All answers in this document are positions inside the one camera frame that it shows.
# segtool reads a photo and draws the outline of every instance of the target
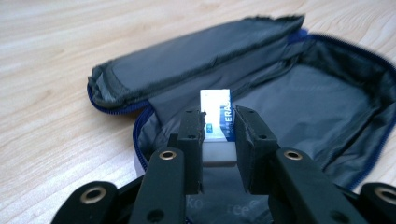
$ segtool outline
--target brass ring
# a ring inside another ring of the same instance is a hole
[[[299,161],[303,158],[303,156],[300,153],[291,150],[285,151],[283,155],[285,155],[285,157],[288,158],[289,160],[294,160],[294,161]]]
[[[376,196],[378,198],[384,200],[387,203],[395,204],[396,205],[396,191],[393,189],[386,189],[383,187],[377,187],[374,190]]]
[[[105,195],[106,189],[101,186],[96,186],[85,190],[79,199],[82,203],[91,204],[101,201]]]
[[[174,151],[164,151],[160,154],[160,158],[165,161],[170,161],[176,156],[176,152]]]

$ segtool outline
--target black plastic part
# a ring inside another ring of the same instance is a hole
[[[91,182],[76,189],[59,209],[53,224],[111,223],[118,216],[118,191],[108,182]]]
[[[205,113],[185,111],[178,130],[177,148],[184,152],[186,194],[197,194],[202,188],[202,143],[205,139]]]
[[[251,194],[268,194],[264,179],[269,156],[279,149],[276,137],[260,115],[249,108],[235,108],[236,155],[244,188]]]
[[[281,148],[270,160],[271,170],[285,195],[272,196],[288,199],[297,223],[367,223],[349,203],[340,190],[323,174],[302,151]]]
[[[129,223],[184,223],[185,209],[183,152],[174,147],[155,151]]]
[[[119,189],[118,207],[120,211],[116,223],[128,223],[142,180],[143,175]]]
[[[396,223],[396,188],[382,183],[365,184],[359,209],[370,223]]]

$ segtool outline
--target blue zipper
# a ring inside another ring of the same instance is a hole
[[[388,60],[386,60],[385,58],[374,54],[370,50],[362,49],[362,48],[357,47],[351,43],[348,43],[343,40],[339,40],[337,38],[334,38],[334,37],[331,37],[328,35],[308,34],[307,31],[305,31],[305,30],[300,30],[299,32],[296,32],[293,35],[291,35],[289,38],[289,43],[292,44],[295,42],[305,41],[305,40],[309,40],[309,39],[331,43],[338,47],[354,51],[369,60],[372,60],[374,62],[381,64],[382,66],[388,68],[388,70],[390,71],[390,74],[393,78],[393,82],[396,84],[396,68],[395,68],[395,66],[392,65],[392,63],[389,62]],[[362,174],[360,176],[358,176],[357,179],[353,180],[352,184],[347,186],[350,190],[353,190],[354,188],[356,188],[368,176],[368,174],[370,174],[370,172],[373,170],[373,168],[379,161],[381,152],[383,151],[385,144],[387,142],[387,139],[389,138],[390,133],[392,132],[395,125],[396,125],[396,111],[394,111],[393,119],[392,119],[391,123],[389,124],[388,128],[386,129],[385,134],[382,136],[379,145],[375,149],[375,152],[369,157],[369,160],[365,164],[364,171],[362,172]]]
[[[134,139],[134,151],[136,153],[136,156],[139,159],[140,164],[142,165],[143,169],[146,171],[147,167],[148,167],[148,162],[146,161],[142,151],[140,150],[139,145],[137,144],[137,139],[139,137],[139,134],[140,134],[140,131],[141,131],[143,125],[149,120],[149,117],[154,113],[154,108],[152,107],[152,105],[149,103],[149,101],[145,100],[145,101],[138,102],[136,104],[127,105],[124,108],[107,109],[107,108],[97,105],[93,101],[93,99],[92,99],[93,94],[92,94],[92,90],[91,90],[90,86],[87,86],[87,92],[88,92],[88,96],[90,98],[92,105],[97,110],[99,110],[103,113],[106,113],[106,114],[125,115],[125,114],[130,114],[138,109],[145,107],[143,112],[139,115],[139,117],[136,119],[136,121],[134,123],[133,139]]]

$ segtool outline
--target open bag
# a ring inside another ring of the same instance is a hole
[[[146,169],[181,114],[199,106],[200,90],[230,89],[233,105],[257,111],[280,146],[307,153],[333,183],[353,189],[395,124],[396,70],[365,49],[309,34],[303,21],[232,21],[97,65],[90,99],[109,114],[144,108],[133,139]],[[203,187],[187,198],[193,223],[272,220],[267,197],[244,191],[237,166],[204,168]]]

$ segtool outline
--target light wood grain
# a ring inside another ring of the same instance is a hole
[[[396,2],[0,1],[0,223],[49,223],[93,180],[136,178],[137,113],[109,116],[86,93],[92,68],[166,39],[247,16],[304,13],[396,62]],[[365,181],[396,185],[396,135]]]

